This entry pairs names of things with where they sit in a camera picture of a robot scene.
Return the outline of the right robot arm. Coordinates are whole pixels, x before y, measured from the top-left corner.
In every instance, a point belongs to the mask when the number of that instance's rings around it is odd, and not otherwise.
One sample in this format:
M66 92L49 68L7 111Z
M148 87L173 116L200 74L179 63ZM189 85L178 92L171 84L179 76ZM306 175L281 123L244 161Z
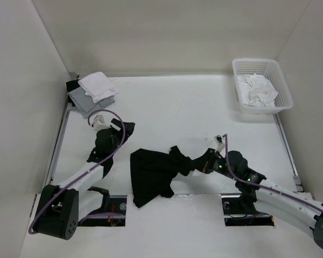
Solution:
M214 149L207 149L195 159L194 167L205 173L217 172L235 180L241 192L240 209L244 212L267 213L300 229L323 249L323 202L306 200L288 191L248 166L238 151L227 151L224 156Z

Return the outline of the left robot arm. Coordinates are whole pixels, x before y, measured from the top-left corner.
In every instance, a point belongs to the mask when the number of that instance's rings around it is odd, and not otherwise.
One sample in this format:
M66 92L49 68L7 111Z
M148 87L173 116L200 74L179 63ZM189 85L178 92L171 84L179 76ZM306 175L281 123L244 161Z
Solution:
M94 184L109 174L114 154L133 134L135 123L113 118L106 125L102 116L96 116L92 127L96 131L95 146L85 165L63 182L43 188L29 234L68 240L92 212L108 212L110 193Z

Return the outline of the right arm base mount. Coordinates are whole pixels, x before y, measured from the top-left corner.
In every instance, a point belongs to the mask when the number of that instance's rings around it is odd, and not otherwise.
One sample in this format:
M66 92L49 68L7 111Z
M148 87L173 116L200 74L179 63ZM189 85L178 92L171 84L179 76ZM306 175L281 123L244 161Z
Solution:
M224 195L222 209L226 226L274 226L273 216L259 212L241 195Z

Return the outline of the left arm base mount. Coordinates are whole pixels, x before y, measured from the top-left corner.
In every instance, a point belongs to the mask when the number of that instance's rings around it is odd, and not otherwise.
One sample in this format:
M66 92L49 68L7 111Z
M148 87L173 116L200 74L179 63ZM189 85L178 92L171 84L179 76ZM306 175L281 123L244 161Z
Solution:
M127 212L127 196L107 197L104 205L82 219L80 227L124 227Z

